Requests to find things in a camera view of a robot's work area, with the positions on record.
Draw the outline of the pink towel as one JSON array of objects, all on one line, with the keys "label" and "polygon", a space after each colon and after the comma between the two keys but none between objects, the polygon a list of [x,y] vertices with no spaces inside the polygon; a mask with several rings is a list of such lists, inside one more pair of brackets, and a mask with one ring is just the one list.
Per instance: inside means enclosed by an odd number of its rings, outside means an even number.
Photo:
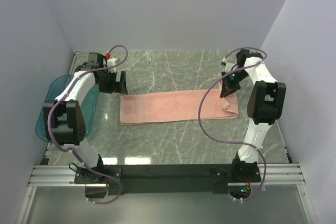
[{"label": "pink towel", "polygon": [[[138,95],[123,95],[120,102],[120,123],[139,125],[150,123],[192,121],[205,90],[184,90]],[[239,117],[237,95],[220,97],[220,89],[212,89],[206,96],[201,119],[235,119]]]}]

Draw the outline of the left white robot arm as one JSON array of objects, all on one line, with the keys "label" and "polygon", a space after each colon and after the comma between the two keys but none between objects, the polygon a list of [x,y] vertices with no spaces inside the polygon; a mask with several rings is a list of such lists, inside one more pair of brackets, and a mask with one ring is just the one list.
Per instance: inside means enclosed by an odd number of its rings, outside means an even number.
[{"label": "left white robot arm", "polygon": [[86,123],[81,105],[94,86],[102,93],[128,94],[125,71],[111,52],[91,52],[87,62],[78,66],[64,91],[43,106],[46,136],[62,152],[69,152],[79,161],[76,174],[99,183],[106,178],[102,158],[86,139]]}]

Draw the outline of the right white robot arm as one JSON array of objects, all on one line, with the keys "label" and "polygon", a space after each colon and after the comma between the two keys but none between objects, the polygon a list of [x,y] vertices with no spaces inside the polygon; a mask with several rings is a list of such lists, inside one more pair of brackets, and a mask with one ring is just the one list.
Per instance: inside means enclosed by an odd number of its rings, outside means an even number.
[{"label": "right white robot arm", "polygon": [[253,83],[248,104],[248,129],[241,148],[232,162],[230,176],[234,182],[259,182],[258,159],[267,132],[281,117],[286,95],[286,85],[277,81],[268,71],[264,60],[267,54],[257,48],[243,47],[233,51],[236,63],[222,61],[221,98],[238,91],[240,82],[249,77]]}]

